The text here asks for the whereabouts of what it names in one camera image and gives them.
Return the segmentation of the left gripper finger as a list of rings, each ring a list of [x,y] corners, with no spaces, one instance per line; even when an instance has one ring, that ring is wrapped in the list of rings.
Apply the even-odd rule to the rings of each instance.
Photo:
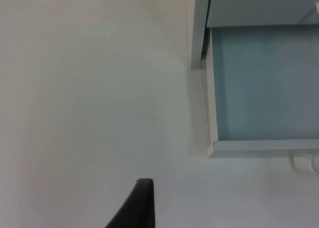
[[[124,204],[107,224],[108,228],[155,228],[154,181],[141,178],[136,181]]]

